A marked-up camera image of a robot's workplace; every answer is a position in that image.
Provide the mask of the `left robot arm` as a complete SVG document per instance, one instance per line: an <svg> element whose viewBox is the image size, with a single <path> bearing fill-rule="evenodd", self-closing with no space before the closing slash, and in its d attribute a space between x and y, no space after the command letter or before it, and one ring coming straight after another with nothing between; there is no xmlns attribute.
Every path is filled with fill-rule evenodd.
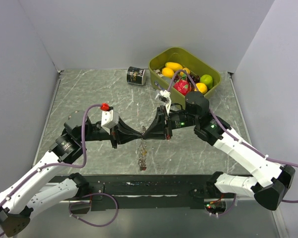
<svg viewBox="0 0 298 238"><path fill-rule="evenodd" d="M0 193L0 228L13 237L31 219L62 200L88 195L88 182L79 173L71 174L55 187L41 191L55 175L66 167L81 169L86 165L86 142L109 140L116 148L142 133L126 125L113 108L103 109L101 120L92 123L87 111L69 115L64 130L41 160L16 183Z"/></svg>

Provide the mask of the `round metal key ring disc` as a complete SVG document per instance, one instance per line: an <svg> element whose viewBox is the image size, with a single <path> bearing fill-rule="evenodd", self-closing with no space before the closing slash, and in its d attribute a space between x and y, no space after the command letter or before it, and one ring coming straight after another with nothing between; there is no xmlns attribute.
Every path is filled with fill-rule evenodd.
<svg viewBox="0 0 298 238"><path fill-rule="evenodd" d="M147 149L147 145L146 145L145 140L142 138L140 140L140 145L138 147L138 165L139 165L139 169L141 167L147 167L147 165L146 165L147 154L143 155L143 150L144 149Z"/></svg>

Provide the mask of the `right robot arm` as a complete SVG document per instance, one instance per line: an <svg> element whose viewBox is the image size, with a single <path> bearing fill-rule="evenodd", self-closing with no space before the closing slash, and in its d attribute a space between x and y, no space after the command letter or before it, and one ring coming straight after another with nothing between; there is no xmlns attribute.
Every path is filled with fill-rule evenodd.
<svg viewBox="0 0 298 238"><path fill-rule="evenodd" d="M290 189L295 169L271 162L246 142L227 122L210 110L210 102L198 91L185 96L185 107L172 111L170 92L157 91L155 97L163 105L143 134L144 140L169 140L174 129L193 126L198 138L217 148L249 173L249 177L233 176L223 172L212 175L207 192L211 197L222 193L234 193L254 198L262 207L275 211Z"/></svg>

